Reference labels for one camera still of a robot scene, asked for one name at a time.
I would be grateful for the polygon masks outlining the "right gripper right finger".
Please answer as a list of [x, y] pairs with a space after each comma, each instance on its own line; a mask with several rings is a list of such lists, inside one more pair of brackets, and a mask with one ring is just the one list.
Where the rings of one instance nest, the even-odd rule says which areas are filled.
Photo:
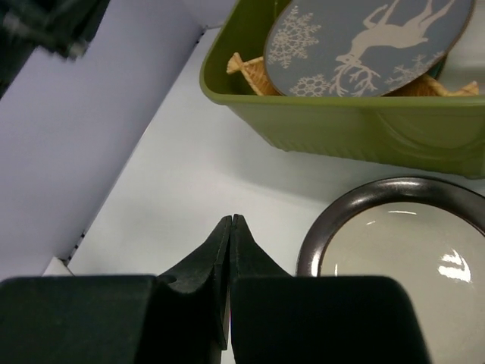
[[277, 285], [289, 274], [257, 243], [242, 215], [230, 229], [231, 340], [246, 339], [265, 315], [277, 308]]

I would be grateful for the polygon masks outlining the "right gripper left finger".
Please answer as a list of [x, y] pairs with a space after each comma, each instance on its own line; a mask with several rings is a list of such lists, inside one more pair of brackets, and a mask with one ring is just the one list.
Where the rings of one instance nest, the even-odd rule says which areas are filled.
[[224, 216], [205, 242], [157, 277], [160, 313], [171, 346], [224, 351], [229, 336], [229, 246], [232, 217]]

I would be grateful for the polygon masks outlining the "brown rimmed cream plate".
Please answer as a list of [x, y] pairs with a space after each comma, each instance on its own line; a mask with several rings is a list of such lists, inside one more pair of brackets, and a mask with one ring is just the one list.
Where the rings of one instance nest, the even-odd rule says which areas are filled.
[[435, 363], [484, 361], [484, 197], [450, 182], [394, 177], [331, 203], [308, 231], [299, 276], [399, 282]]

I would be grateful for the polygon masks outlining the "grey deer pattern plate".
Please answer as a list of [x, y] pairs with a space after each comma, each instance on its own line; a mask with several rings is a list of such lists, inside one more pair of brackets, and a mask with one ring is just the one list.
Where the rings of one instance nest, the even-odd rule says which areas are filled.
[[374, 97], [426, 74], [465, 32], [473, 1], [292, 1], [264, 47], [284, 96]]

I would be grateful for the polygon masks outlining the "orange leaf shaped dish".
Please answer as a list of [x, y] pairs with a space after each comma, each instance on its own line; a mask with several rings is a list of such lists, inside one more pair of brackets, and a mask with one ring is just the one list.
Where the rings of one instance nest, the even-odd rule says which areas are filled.
[[[271, 85], [264, 70], [264, 58], [254, 58], [243, 61], [239, 53], [234, 53], [227, 62], [227, 74], [240, 72], [247, 84], [257, 96], [279, 96], [280, 93]], [[456, 91], [449, 91], [437, 79], [425, 74], [408, 85], [397, 89], [388, 96], [449, 96], [466, 97], [478, 96], [479, 86], [476, 81], [463, 86]]]

